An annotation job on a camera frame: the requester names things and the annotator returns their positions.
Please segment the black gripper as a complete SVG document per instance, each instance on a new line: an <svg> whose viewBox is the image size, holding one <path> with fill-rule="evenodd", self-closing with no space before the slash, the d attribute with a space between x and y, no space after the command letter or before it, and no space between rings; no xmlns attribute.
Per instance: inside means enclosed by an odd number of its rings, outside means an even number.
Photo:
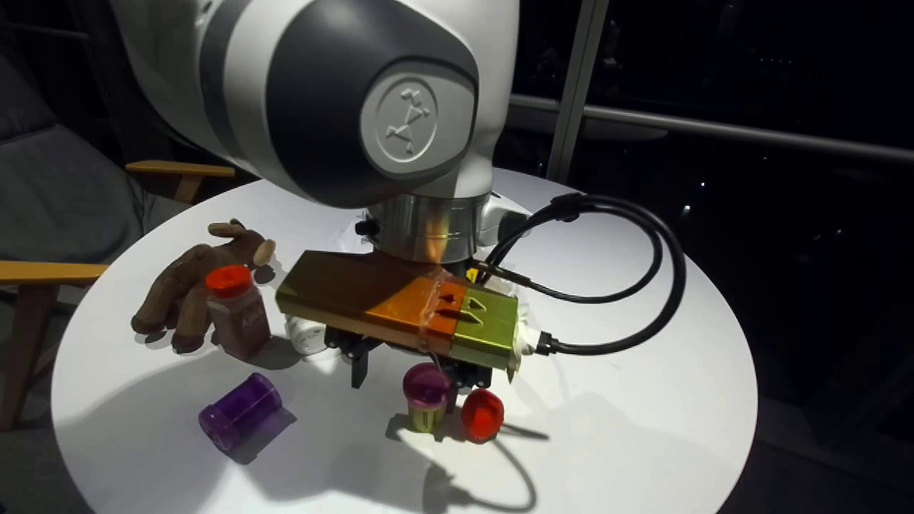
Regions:
<svg viewBox="0 0 914 514"><path fill-rule="evenodd" d="M328 328L328 344L331 348L336 348L349 367L351 367L351 389L359 389L368 378L368 357L374 348L386 348L386 341L374 341L374 338L362 338L362 335L351 335L342 328ZM409 348L401 347L401 355L412 355L419 357L419 348ZM486 367L475 367L475 364L459 364L454 357L439 357L439 355L422 355L426 361L431 361L434 367L439 367L459 391L472 391L472 389L488 389L492 385L492 372Z"/></svg>

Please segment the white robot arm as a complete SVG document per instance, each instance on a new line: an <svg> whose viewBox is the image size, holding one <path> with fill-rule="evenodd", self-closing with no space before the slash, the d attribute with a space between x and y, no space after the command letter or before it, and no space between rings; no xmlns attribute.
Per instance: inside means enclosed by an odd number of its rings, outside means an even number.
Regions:
<svg viewBox="0 0 914 514"><path fill-rule="evenodd" d="M306 251L291 321L402 347L462 385L521 369L521 309L462 278L494 192L521 0L105 0L152 110L288 195L356 209L365 254Z"/></svg>

